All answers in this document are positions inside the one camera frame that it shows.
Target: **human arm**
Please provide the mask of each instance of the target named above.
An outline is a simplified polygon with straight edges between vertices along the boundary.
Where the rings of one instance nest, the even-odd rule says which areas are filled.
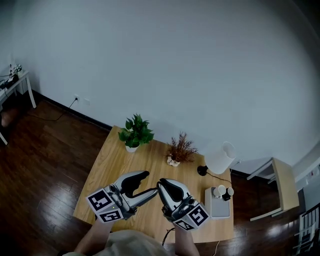
[[[114,222],[102,223],[97,219],[74,251],[84,255],[94,255],[102,251],[106,246],[113,225]]]
[[[173,224],[175,227],[175,254],[177,256],[200,256],[191,232]]]

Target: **table lamp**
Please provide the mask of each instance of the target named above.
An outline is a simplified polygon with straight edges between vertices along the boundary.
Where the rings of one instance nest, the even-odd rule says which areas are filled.
[[[198,174],[205,176],[207,170],[214,174],[223,174],[235,158],[235,147],[230,142],[225,141],[218,151],[204,155],[205,166],[197,168]]]

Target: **white desk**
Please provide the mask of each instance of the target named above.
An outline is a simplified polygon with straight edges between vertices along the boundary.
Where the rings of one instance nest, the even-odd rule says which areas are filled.
[[[35,109],[37,107],[35,99],[34,99],[34,95],[32,94],[32,89],[31,89],[31,85],[30,85],[30,80],[29,80],[29,71],[24,71],[23,75],[19,78],[19,80],[12,85],[9,89],[3,89],[0,91],[0,102],[7,98],[7,96],[10,95],[10,93],[13,91],[15,95],[17,95],[17,86],[20,85],[23,81],[26,81],[26,85],[28,87],[28,92],[29,92],[29,96],[30,96],[30,100],[32,103],[33,108]],[[6,141],[5,137],[3,137],[3,135],[0,132],[0,139],[2,139],[2,141],[4,142],[4,144],[8,144],[8,142]]]

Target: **cable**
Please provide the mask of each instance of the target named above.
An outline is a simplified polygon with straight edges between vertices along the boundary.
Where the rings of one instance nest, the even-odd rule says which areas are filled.
[[[77,101],[78,98],[75,98],[74,101],[72,102],[72,104],[70,105],[70,107],[68,107],[68,109],[71,108],[71,106],[75,103],[75,101]],[[44,120],[44,121],[51,121],[51,122],[56,122],[58,121],[67,111],[65,110],[60,116],[59,118],[55,119],[55,120],[52,120],[52,119],[44,119],[44,118],[41,118],[39,116],[35,116],[35,115],[32,115],[32,114],[27,114],[28,116],[30,117],[34,117],[34,118],[38,118],[38,119],[41,119],[41,120]]]
[[[175,229],[176,229],[176,228],[173,227],[173,228],[171,228],[170,230],[169,230],[169,229],[166,230],[166,234],[165,234],[165,236],[164,236],[164,238],[163,238],[163,241],[162,241],[162,246],[164,246],[165,241],[166,241],[167,236],[169,235],[169,233],[170,233],[172,230],[175,230]]]
[[[242,160],[240,159],[238,162],[236,162],[236,164],[234,164],[234,165],[232,166],[232,168],[230,168],[230,174],[231,174],[231,172],[234,170],[234,167],[235,167],[237,164],[241,164],[241,162],[242,162]]]
[[[7,92],[6,92],[6,89],[3,89],[4,90],[4,93],[5,93],[5,96],[7,99],[9,99],[8,95],[7,95]]]
[[[219,180],[226,181],[226,182],[230,182],[230,184],[231,184],[231,181],[230,181],[230,180],[223,179],[223,178],[219,178],[219,177],[217,177],[217,176],[212,175],[212,174],[209,173],[209,172],[206,172],[206,173],[209,174],[209,175],[212,176],[212,177],[215,177],[215,178],[219,179]]]
[[[212,256],[215,256],[216,255],[216,253],[217,253],[217,248],[218,248],[218,244],[220,243],[220,241],[218,241],[218,243],[216,244],[216,247],[215,247],[215,253],[214,253],[214,255],[212,255]]]

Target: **wooden table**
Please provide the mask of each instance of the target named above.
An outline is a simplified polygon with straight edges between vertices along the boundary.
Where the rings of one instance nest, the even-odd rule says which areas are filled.
[[[205,165],[204,157],[195,154],[193,163],[180,164],[172,167],[167,164],[165,154],[167,145],[165,143],[152,140],[150,144],[142,145],[135,153],[126,151],[125,145],[118,138],[120,128],[114,126],[104,142],[99,155],[91,169],[91,172],[84,184],[80,198],[77,202],[73,216],[87,223],[95,222],[95,214],[89,207],[86,196],[94,192],[97,188],[104,188],[116,181],[122,174],[132,171],[147,170],[150,175],[144,179],[135,193],[142,192],[149,188],[155,188],[160,178],[174,179],[184,183],[191,194],[200,202],[205,201],[205,189],[217,185],[230,187],[227,181],[221,181],[210,175],[200,176],[197,167]],[[230,181],[230,171],[227,169],[223,174],[217,175],[221,179]],[[137,213],[128,220],[117,221],[112,231],[138,230],[157,241],[162,242],[167,229],[173,227],[162,213],[163,204],[160,197],[144,204],[137,210]],[[209,220],[199,230],[192,232],[195,243],[221,241],[234,238],[234,211],[233,201],[230,201],[230,218]],[[167,242],[174,242],[174,232],[170,232]]]
[[[276,181],[279,191],[280,208],[251,218],[251,222],[270,215],[271,217],[275,217],[294,207],[299,206],[298,192],[296,189],[296,182],[292,171],[292,167],[289,164],[282,162],[276,158],[272,158],[270,161],[275,175],[274,179],[272,179],[271,181]],[[260,172],[261,171],[259,170],[258,172],[255,171],[247,179],[251,179],[251,177],[258,175]]]

